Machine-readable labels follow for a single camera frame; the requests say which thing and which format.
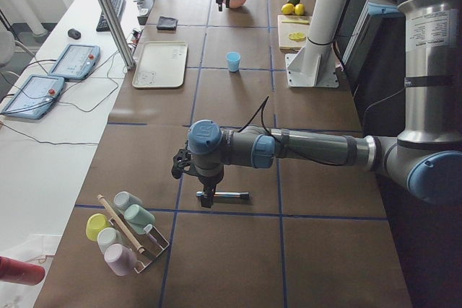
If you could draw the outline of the wooden cutting board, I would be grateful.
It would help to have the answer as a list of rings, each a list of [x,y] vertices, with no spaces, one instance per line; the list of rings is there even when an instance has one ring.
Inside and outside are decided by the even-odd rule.
[[[288,24],[281,23],[282,20],[309,20],[311,22],[310,16],[296,16],[296,15],[278,15],[277,16],[277,30],[278,30],[278,39],[279,39],[279,48],[284,50],[299,50],[302,46],[306,44],[309,25],[298,25],[298,24]],[[306,40],[301,42],[292,41],[288,38],[288,34],[291,32],[303,32],[306,34]]]

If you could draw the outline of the blue teach pendant far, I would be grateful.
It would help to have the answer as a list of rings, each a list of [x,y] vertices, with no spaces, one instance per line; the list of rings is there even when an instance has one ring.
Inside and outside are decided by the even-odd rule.
[[[80,81],[86,79],[100,58],[97,45],[68,44],[54,63],[49,76]]]

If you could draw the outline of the white cup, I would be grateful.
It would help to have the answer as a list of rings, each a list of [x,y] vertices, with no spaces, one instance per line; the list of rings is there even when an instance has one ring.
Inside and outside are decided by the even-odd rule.
[[[106,227],[102,229],[97,235],[97,244],[101,253],[104,255],[105,251],[114,244],[124,244],[122,234],[113,227]]]

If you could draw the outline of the metal cup rack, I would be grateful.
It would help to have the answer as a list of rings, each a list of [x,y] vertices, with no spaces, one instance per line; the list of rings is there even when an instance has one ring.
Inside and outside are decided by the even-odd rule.
[[[140,274],[142,271],[146,270],[151,264],[159,260],[163,253],[169,248],[170,243],[163,237],[159,232],[156,226],[150,224],[146,225],[144,231],[146,234],[137,234],[132,228],[128,226],[128,223],[123,220],[124,224],[129,228],[131,233],[138,239],[141,245],[145,248],[145,251],[140,254],[136,251],[134,246],[126,238],[125,234],[119,229],[118,225],[109,218],[109,222],[114,226],[118,231],[121,232],[123,241],[126,243],[126,246],[131,249],[136,255],[136,266],[134,271],[137,274]]]

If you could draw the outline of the green avocado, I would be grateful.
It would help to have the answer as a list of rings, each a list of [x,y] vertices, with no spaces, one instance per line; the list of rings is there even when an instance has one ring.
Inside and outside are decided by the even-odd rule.
[[[287,3],[296,6],[300,3],[300,0],[287,0]]]

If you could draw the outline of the red bottle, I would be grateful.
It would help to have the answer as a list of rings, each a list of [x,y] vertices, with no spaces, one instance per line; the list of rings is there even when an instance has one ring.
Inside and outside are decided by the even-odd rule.
[[[45,269],[39,265],[1,257],[1,281],[34,286],[44,277]]]

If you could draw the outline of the white post base plate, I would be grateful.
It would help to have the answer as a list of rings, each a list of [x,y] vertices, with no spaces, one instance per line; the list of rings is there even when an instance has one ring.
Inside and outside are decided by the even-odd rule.
[[[337,88],[335,55],[330,45],[308,44],[284,59],[289,87]]]

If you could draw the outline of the pink cup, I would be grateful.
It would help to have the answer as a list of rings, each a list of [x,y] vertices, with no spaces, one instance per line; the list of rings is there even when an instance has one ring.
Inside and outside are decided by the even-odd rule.
[[[104,260],[117,276],[126,276],[136,266],[135,253],[122,244],[111,245],[104,254]]]

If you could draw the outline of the black computer mouse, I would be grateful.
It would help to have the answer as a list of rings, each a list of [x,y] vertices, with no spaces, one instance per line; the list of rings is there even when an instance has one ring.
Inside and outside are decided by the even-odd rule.
[[[68,30],[67,32],[68,36],[74,40],[79,40],[81,38],[81,33],[80,31],[74,29],[74,28],[71,28]]]

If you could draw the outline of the green cup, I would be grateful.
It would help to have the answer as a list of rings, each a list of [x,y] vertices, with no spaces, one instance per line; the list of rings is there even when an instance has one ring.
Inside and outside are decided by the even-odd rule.
[[[138,204],[130,205],[124,211],[124,218],[137,234],[146,234],[145,226],[155,224],[154,215]]]

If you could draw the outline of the steel muddler black tip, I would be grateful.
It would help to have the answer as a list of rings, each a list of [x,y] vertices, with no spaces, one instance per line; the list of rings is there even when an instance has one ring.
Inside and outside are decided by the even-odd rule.
[[[230,199],[249,201],[250,193],[249,192],[215,192],[214,197],[212,198],[213,201],[230,200]]]

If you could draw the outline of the grey cup top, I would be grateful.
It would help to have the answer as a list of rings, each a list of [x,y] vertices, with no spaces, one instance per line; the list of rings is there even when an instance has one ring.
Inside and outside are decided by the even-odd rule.
[[[128,207],[134,204],[139,206],[143,205],[140,198],[127,191],[117,193],[113,198],[113,204],[119,211],[125,211]]]

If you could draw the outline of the blue plastic cup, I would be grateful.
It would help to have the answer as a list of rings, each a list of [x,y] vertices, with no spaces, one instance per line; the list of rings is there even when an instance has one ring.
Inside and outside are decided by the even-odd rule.
[[[226,55],[227,67],[230,72],[236,72],[240,68],[241,55],[238,52],[229,52]]]

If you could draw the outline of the lemon slices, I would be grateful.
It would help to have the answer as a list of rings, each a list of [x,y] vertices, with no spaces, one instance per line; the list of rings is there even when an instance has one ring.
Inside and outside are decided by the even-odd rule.
[[[292,41],[301,42],[306,40],[306,34],[303,32],[291,32],[288,34],[288,38]]]

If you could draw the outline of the yellow lemon right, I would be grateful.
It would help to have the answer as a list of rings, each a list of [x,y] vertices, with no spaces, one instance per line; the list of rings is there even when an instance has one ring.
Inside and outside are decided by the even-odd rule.
[[[302,3],[296,4],[294,7],[294,14],[297,16],[303,16],[305,14],[305,5]]]

